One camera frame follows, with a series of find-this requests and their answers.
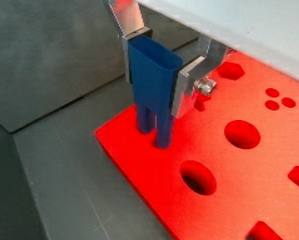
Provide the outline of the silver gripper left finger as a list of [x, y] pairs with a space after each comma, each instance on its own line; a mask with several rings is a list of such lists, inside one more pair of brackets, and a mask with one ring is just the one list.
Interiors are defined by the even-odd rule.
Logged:
[[130, 83], [128, 42], [140, 35], [146, 35], [149, 37], [152, 31], [144, 25], [140, 7], [134, 0], [102, 0], [102, 2], [121, 41], [125, 79], [126, 82]]

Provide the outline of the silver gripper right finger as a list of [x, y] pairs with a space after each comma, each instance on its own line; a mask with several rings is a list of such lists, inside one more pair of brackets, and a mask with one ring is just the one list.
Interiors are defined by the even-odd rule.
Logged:
[[193, 107], [197, 96], [208, 97], [216, 82], [208, 74], [220, 66], [228, 47], [211, 37], [197, 38], [197, 56], [177, 72], [171, 115], [180, 118]]

